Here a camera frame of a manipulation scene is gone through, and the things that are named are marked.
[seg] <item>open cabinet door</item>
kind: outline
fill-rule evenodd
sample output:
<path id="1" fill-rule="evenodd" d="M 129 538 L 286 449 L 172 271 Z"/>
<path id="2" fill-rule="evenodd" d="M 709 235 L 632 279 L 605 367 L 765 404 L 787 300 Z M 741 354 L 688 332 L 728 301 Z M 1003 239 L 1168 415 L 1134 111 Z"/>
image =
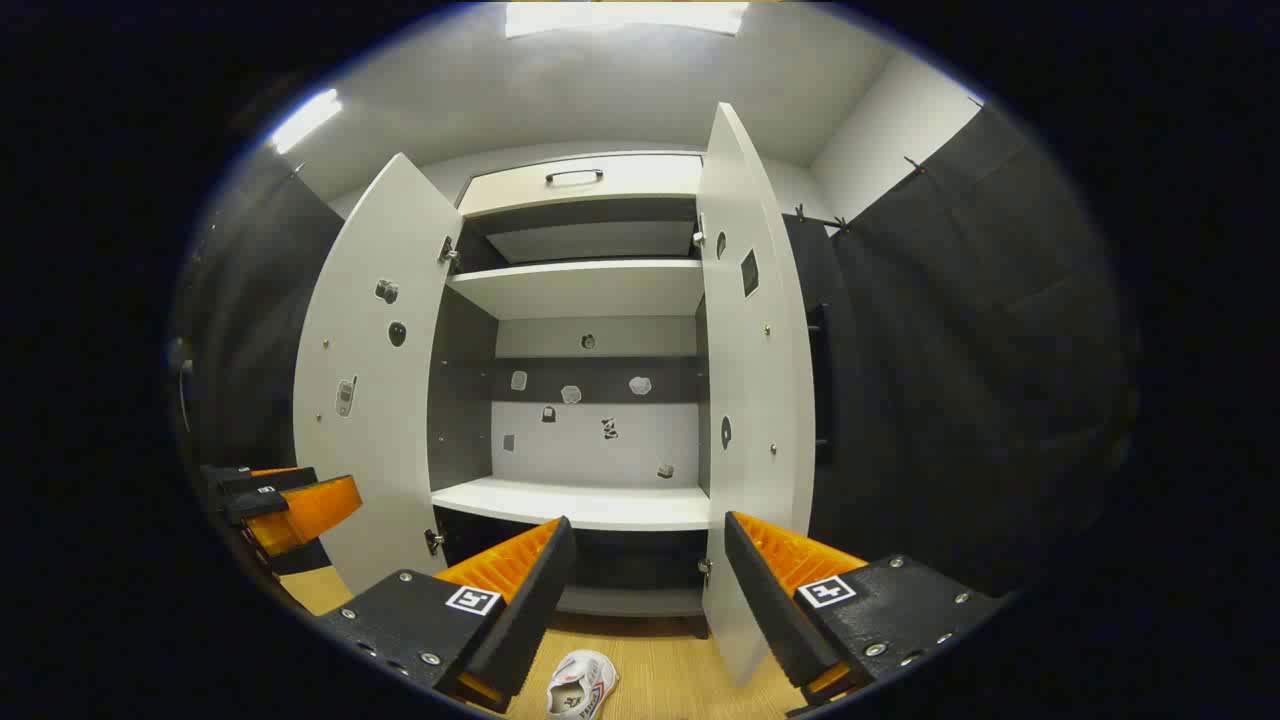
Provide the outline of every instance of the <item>open cabinet door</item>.
<path id="1" fill-rule="evenodd" d="M 320 479 L 356 479 L 364 506 L 320 538 L 356 594 L 401 568 L 444 569 L 444 553 L 431 555 L 424 538 L 436 530 L 426 391 L 449 270 L 440 246 L 461 228 L 457 209 L 396 155 L 347 218 L 307 306 L 294 452 Z"/>
<path id="2" fill-rule="evenodd" d="M 797 533 L 813 501 L 814 402 L 800 278 L 773 187 L 728 104 L 698 187 L 710 380 L 710 575 L 703 610 L 741 685 L 768 647 L 724 556 L 724 512 Z"/>

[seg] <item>dark curtain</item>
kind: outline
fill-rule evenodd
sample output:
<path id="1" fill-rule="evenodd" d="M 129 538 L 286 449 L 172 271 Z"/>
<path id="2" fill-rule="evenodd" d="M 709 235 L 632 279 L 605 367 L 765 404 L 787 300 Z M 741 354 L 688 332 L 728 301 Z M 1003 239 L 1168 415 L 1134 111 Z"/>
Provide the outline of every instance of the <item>dark curtain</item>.
<path id="1" fill-rule="evenodd" d="M 311 291 L 342 218 L 259 152 L 197 228 L 175 336 L 192 359 L 187 442 L 200 464 L 292 466 L 293 369 Z"/>
<path id="2" fill-rule="evenodd" d="M 1069 181 L 998 111 L 922 167 L 835 241 L 854 350 L 814 530 L 1002 594 L 1100 511 L 1137 325 Z"/>

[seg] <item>shelf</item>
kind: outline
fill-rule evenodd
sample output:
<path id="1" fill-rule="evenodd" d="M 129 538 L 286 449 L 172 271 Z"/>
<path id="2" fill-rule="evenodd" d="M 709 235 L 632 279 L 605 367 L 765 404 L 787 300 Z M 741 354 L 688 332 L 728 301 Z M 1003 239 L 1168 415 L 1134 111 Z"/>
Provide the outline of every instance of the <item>shelf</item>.
<path id="1" fill-rule="evenodd" d="M 701 588 L 614 589 L 567 585 L 556 610 L 616 618 L 692 618 L 703 614 Z"/>
<path id="2" fill-rule="evenodd" d="M 541 524 L 561 515 L 582 530 L 705 530 L 701 488 L 594 488 L 480 478 L 431 493 L 431 503 L 499 520 Z"/>
<path id="3" fill-rule="evenodd" d="M 589 260 L 460 273 L 449 287 L 499 320 L 692 315 L 700 260 Z"/>

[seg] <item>white ceiling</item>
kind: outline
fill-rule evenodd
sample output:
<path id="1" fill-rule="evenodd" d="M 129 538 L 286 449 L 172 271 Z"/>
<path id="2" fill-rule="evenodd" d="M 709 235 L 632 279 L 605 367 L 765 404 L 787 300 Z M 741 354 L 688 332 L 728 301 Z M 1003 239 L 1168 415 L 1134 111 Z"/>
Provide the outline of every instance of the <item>white ceiling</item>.
<path id="1" fill-rule="evenodd" d="M 288 158 L 325 200 L 396 152 L 426 165 L 570 141 L 705 146 L 716 102 L 756 151 L 808 167 L 883 68 L 891 45 L 808 3 L 753 3 L 737 37 L 664 27 L 507 40 L 506 4 L 463 4 L 372 54 L 334 87 L 343 109 Z"/>

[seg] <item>door hinge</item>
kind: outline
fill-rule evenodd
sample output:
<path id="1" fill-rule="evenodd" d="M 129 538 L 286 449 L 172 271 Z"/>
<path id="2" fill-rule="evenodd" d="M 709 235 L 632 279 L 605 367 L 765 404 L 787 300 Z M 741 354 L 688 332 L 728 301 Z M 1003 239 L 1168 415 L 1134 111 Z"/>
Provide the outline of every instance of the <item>door hinge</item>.
<path id="1" fill-rule="evenodd" d="M 694 246 L 696 247 L 701 247 L 707 242 L 707 232 L 703 229 L 704 223 L 705 218 L 703 217 L 703 213 L 699 213 L 698 223 L 694 227 Z"/>
<path id="2" fill-rule="evenodd" d="M 458 254 L 457 246 L 453 245 L 453 238 L 444 236 L 444 242 L 440 245 L 440 254 L 435 259 L 436 263 L 449 263 L 448 272 L 462 272 L 462 255 Z"/>
<path id="3" fill-rule="evenodd" d="M 435 534 L 434 529 L 428 528 L 426 532 L 422 533 L 422 537 L 426 538 L 428 552 L 430 552 L 434 557 L 440 551 L 440 546 L 444 544 L 444 534 Z"/>

